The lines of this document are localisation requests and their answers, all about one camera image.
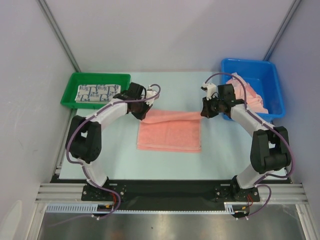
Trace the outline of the blue white patterned towel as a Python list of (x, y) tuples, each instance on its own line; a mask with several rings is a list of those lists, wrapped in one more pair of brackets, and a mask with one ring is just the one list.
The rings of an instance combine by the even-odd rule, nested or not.
[(118, 84), (81, 84), (74, 100), (76, 103), (108, 103), (121, 89)]

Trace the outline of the light pink towel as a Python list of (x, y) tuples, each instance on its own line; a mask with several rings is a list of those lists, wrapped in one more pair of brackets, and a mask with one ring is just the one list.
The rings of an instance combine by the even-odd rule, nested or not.
[[(238, 75), (236, 72), (232, 74), (237, 78), (239, 78), (242, 84), (244, 85), (245, 92), (246, 92), (246, 102), (247, 102), (247, 105), (250, 107), (250, 109), (255, 113), (268, 114), (269, 111), (266, 108), (264, 108), (263, 98), (259, 94), (257, 94), (256, 91), (251, 87), (251, 85), (248, 82), (246, 82), (240, 75)], [(232, 84), (234, 88), (235, 97), (237, 100), (245, 99), (244, 89), (240, 84), (240, 82), (235, 77), (232, 77), (226, 83)]]

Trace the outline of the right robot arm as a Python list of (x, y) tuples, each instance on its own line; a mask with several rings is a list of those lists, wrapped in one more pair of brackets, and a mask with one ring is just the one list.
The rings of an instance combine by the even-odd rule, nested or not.
[(287, 129), (282, 126), (276, 127), (254, 113), (244, 99), (236, 98), (232, 84), (216, 86), (213, 83), (204, 83), (201, 89), (206, 92), (202, 99), (202, 117), (210, 119), (224, 114), (240, 124), (252, 137), (250, 164), (233, 178), (231, 197), (236, 201), (242, 201), (248, 196), (248, 189), (255, 187), (267, 176), (284, 179), (284, 175), (274, 175), (273, 172), (292, 163)]

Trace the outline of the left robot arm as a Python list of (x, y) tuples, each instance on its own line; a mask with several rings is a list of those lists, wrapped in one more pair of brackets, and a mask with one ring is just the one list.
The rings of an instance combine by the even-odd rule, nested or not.
[(103, 130), (127, 114), (132, 114), (137, 120), (144, 120), (160, 93), (161, 87), (156, 83), (145, 88), (132, 82), (127, 90), (117, 93), (109, 103), (94, 113), (72, 118), (65, 143), (66, 159), (70, 164), (81, 167), (97, 199), (105, 200), (110, 195), (110, 187), (105, 184), (107, 174), (98, 161), (102, 151)]

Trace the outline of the green plastic tray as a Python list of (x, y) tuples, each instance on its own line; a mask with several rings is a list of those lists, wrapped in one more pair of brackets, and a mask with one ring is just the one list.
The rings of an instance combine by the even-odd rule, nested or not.
[(131, 76), (125, 73), (88, 73), (75, 72), (69, 78), (60, 104), (70, 109), (98, 110), (106, 103), (77, 103), (75, 97), (79, 85), (115, 84), (121, 86), (121, 91), (127, 90)]

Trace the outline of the blue plastic bin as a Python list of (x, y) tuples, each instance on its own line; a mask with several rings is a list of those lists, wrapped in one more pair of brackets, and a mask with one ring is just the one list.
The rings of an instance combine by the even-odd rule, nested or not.
[(267, 122), (285, 116), (286, 109), (276, 66), (268, 61), (225, 58), (221, 61), (222, 72), (237, 73), (262, 97), (268, 113), (258, 115)]

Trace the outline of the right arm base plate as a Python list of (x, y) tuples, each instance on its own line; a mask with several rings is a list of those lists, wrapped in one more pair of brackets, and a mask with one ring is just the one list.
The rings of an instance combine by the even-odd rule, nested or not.
[(260, 195), (256, 187), (242, 189), (230, 184), (221, 184), (214, 187), (213, 200), (216, 202), (259, 202)]

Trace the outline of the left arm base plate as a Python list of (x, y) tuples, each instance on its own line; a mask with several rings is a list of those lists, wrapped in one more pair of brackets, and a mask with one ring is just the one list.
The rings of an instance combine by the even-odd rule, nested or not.
[[(111, 184), (107, 187), (116, 192), (120, 196), (121, 200), (124, 199), (127, 191), (125, 185)], [(115, 193), (96, 188), (90, 184), (86, 184), (82, 189), (81, 200), (85, 202), (118, 202), (119, 197)]]

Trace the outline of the aluminium front rail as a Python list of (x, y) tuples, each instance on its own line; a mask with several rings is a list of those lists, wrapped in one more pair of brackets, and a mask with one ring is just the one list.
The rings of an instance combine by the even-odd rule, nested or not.
[[(80, 202), (83, 187), (87, 183), (43, 183), (36, 195), (39, 203), (73, 203)], [(224, 184), (213, 182), (132, 182), (114, 185), (125, 185), (126, 194), (123, 202), (137, 198), (153, 199), (199, 199), (214, 201), (214, 187)], [(268, 187), (257, 188), (260, 201), (269, 200), (271, 204), (306, 204), (308, 202), (305, 190), (301, 184), (270, 184)]]

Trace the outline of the right aluminium corner post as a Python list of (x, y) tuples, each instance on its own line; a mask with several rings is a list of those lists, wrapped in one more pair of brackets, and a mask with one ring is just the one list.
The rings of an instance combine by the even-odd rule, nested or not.
[(263, 61), (269, 61), (273, 52), (275, 51), (277, 45), (279, 44), (281, 38), (285, 34), (288, 26), (290, 25), (291, 21), (293, 20), (295, 14), (297, 13), (299, 7), (301, 6), (303, 0), (293, 0), (286, 15), (284, 16), (278, 30), (276, 31), (275, 36), (273, 37), (270, 46), (268, 47)]

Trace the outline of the aluminium corner post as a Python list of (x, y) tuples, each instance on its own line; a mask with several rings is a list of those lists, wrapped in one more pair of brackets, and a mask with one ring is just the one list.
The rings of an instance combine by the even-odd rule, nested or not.
[(73, 67), (74, 71), (77, 73), (81, 72), (81, 68), (68, 44), (49, 4), (46, 0), (36, 0), (41, 12), (43, 13), (47, 23), (49, 24), (53, 34), (55, 35), (58, 43), (60, 44), (63, 52), (65, 53), (68, 61), (70, 62), (71, 66)]
[(290, 25), (291, 21), (293, 20), (295, 14), (297, 13), (299, 7), (301, 6), (303, 0), (293, 0), (286, 15), (284, 16), (278, 30), (276, 31), (275, 36), (273, 37), (270, 46), (268, 47), (263, 61), (269, 61), (273, 52), (275, 51), (277, 45), (279, 44), (281, 38), (285, 34), (288, 26)]

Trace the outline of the left aluminium corner post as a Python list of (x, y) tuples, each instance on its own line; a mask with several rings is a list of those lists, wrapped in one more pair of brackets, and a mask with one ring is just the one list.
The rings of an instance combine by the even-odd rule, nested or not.
[(60, 44), (63, 52), (65, 53), (68, 61), (70, 62), (71, 66), (73, 67), (74, 71), (77, 73), (81, 72), (81, 68), (68, 44), (49, 4), (46, 0), (36, 0), (41, 12), (43, 13), (47, 23), (49, 24), (53, 34), (55, 35), (58, 43)]

